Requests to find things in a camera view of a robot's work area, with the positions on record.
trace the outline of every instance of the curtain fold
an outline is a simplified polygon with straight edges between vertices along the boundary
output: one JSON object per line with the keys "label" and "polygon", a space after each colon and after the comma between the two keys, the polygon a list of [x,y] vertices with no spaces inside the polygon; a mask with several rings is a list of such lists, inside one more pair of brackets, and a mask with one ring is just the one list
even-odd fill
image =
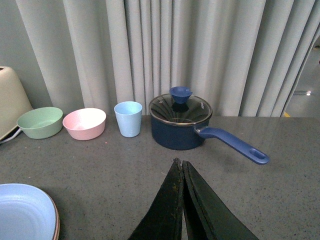
{"label": "curtain fold", "polygon": [[65,114],[123,101],[149,114],[187,86],[214,115],[279,117],[320,23],[319,0],[4,0],[0,11],[0,65],[34,108]]}

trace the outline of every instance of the blue saucepan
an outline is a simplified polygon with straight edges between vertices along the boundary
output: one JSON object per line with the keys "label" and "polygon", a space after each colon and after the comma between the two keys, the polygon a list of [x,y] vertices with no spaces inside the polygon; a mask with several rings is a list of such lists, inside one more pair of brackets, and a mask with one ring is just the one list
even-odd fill
{"label": "blue saucepan", "polygon": [[[200,146],[205,139],[217,138],[256,164],[269,162],[265,153],[231,133],[208,127],[212,108],[200,97],[186,97],[191,93],[186,87],[175,87],[170,89],[170,94],[157,96],[150,102],[151,132],[158,144],[173,150],[189,150]],[[184,103],[175,101],[179,96],[185,99]]]}

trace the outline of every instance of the countertop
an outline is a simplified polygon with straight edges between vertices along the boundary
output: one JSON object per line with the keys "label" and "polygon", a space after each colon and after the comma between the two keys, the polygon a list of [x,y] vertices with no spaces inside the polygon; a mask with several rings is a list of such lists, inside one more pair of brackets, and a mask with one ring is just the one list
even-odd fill
{"label": "countertop", "polygon": [[[99,137],[79,141],[65,128],[47,139],[24,133],[0,145],[0,184],[47,192],[60,216],[60,240],[124,240],[147,213],[174,158],[190,161],[231,212],[260,240],[320,239],[320,121],[291,117],[212,117],[270,157],[257,165],[223,142],[185,151],[151,134],[121,136],[108,115]],[[188,239],[183,228],[182,239]]]}

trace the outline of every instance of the pot lid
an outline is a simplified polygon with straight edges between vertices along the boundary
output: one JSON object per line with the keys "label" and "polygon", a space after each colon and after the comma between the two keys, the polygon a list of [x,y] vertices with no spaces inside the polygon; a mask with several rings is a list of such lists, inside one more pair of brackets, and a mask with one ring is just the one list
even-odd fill
{"label": "pot lid", "polygon": [[157,96],[150,102],[149,112],[161,122],[178,126],[199,124],[212,116],[209,103],[194,95],[185,103],[177,103],[170,94]]}

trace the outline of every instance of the light blue cup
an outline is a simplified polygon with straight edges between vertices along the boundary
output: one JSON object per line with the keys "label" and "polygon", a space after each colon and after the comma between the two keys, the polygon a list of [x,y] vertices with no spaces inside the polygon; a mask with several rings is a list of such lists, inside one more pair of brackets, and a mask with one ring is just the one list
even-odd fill
{"label": "light blue cup", "polygon": [[132,138],[140,133],[142,105],[135,101],[124,101],[114,107],[116,121],[120,133],[126,138]]}

